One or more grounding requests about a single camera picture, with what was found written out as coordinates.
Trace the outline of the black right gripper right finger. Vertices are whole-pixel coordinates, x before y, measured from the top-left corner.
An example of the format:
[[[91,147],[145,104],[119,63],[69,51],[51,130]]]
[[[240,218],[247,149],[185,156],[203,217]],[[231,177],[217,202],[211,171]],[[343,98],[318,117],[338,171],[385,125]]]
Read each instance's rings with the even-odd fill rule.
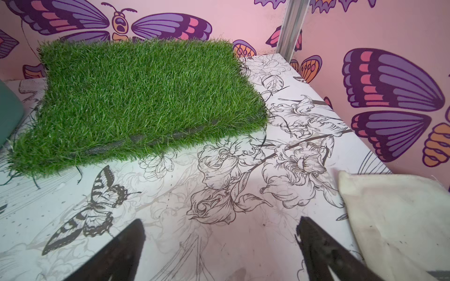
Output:
[[[309,217],[301,217],[296,238],[311,281],[381,280]]]

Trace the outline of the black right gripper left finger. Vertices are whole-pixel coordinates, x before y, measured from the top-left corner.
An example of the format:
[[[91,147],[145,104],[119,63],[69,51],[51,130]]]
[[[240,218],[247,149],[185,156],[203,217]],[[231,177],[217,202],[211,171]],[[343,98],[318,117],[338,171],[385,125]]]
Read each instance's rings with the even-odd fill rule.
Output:
[[[134,220],[67,281],[133,281],[145,242],[140,219]]]

